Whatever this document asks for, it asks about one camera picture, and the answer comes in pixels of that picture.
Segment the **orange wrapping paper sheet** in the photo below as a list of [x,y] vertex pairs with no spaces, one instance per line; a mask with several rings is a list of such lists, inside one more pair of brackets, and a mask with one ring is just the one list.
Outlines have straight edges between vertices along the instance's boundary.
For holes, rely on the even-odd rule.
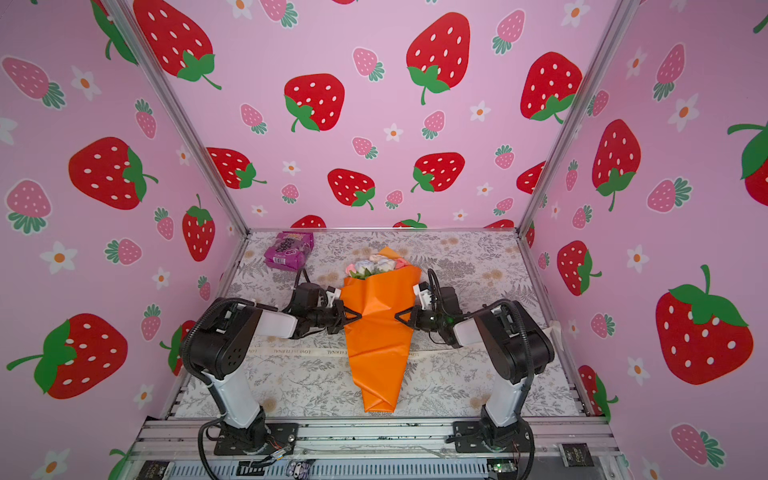
[[[386,247],[376,253],[402,258]],[[414,306],[413,286],[422,270],[407,266],[373,274],[361,280],[347,277],[341,289],[344,306],[362,318],[344,327],[353,381],[362,392],[367,413],[392,413],[400,395],[413,330],[399,323],[394,314]]]

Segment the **white fake rose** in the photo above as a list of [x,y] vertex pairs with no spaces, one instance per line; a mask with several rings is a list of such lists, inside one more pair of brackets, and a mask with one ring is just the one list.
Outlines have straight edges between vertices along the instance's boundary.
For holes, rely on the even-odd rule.
[[364,280],[376,273],[375,264],[369,260],[361,260],[350,264],[345,269],[346,275],[350,278]]

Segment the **white printed ribbon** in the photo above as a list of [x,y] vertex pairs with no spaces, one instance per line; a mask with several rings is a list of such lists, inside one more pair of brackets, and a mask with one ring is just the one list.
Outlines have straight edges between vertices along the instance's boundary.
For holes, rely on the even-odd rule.
[[[408,358],[410,360],[422,360],[433,356],[452,356],[452,357],[478,357],[489,360],[490,356],[482,345],[472,345],[460,349],[438,349],[438,350],[411,350]],[[276,346],[251,346],[248,349],[247,357],[255,356],[299,356],[299,357],[329,357],[329,358],[347,358],[346,349],[332,348],[278,348]]]

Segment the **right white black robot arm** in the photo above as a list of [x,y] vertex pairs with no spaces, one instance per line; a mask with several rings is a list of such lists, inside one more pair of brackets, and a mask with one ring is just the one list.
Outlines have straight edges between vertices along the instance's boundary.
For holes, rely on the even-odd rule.
[[463,453],[531,448],[532,429],[522,410],[534,378],[555,359],[549,337],[518,301],[501,299],[464,313],[451,287],[422,282],[414,292],[414,306],[395,313],[395,320],[414,331],[436,333],[454,349],[482,343],[496,372],[480,418],[454,423],[446,441]]

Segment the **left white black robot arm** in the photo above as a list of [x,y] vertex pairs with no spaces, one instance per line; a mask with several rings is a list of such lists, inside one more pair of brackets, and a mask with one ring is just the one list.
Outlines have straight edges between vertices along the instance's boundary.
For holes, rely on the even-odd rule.
[[299,340],[312,334],[337,334],[362,315],[344,305],[341,291],[305,282],[293,289],[284,308],[242,298],[218,298],[192,327],[181,346],[184,368],[200,380],[219,412],[216,442],[259,453],[274,444],[264,408],[256,401],[243,363],[255,336]]

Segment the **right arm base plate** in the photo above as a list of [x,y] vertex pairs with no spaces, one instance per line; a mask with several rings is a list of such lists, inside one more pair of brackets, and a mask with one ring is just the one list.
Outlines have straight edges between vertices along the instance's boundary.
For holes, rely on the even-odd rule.
[[459,453],[529,453],[535,450],[530,425],[524,421],[498,427],[491,420],[456,421],[445,439]]

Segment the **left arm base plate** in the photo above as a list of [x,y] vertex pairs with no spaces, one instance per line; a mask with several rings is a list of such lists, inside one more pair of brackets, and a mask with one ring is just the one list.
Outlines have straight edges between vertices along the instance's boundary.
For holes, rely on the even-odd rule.
[[224,424],[214,447],[216,456],[272,456],[293,453],[298,438],[298,423],[266,423],[252,428]]

